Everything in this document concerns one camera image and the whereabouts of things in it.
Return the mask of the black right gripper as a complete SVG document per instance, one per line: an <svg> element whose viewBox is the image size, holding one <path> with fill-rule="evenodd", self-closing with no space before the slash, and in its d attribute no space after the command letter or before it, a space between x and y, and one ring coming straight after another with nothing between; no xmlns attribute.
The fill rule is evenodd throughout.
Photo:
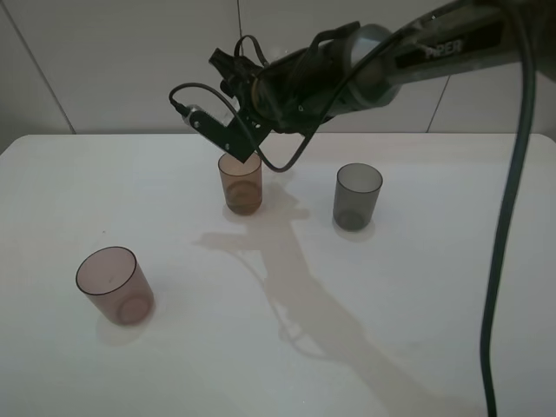
<svg viewBox="0 0 556 417"><path fill-rule="evenodd" d="M208 62L227 84L245 121L279 133L309 129L345 76L342 58L348 38L361 25L344 24L318 33L307 48L270 62L253 35L235 43L233 55L216 49Z"/></svg>

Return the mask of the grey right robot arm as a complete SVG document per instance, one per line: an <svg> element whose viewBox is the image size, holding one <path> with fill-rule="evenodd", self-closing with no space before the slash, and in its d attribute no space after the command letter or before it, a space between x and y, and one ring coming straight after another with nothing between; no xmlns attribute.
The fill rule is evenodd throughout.
<svg viewBox="0 0 556 417"><path fill-rule="evenodd" d="M242 119L307 134L343 114L384 107L400 86L519 60L509 15L497 1L454 1L392 32L347 23L272 63L238 52L209 58Z"/></svg>

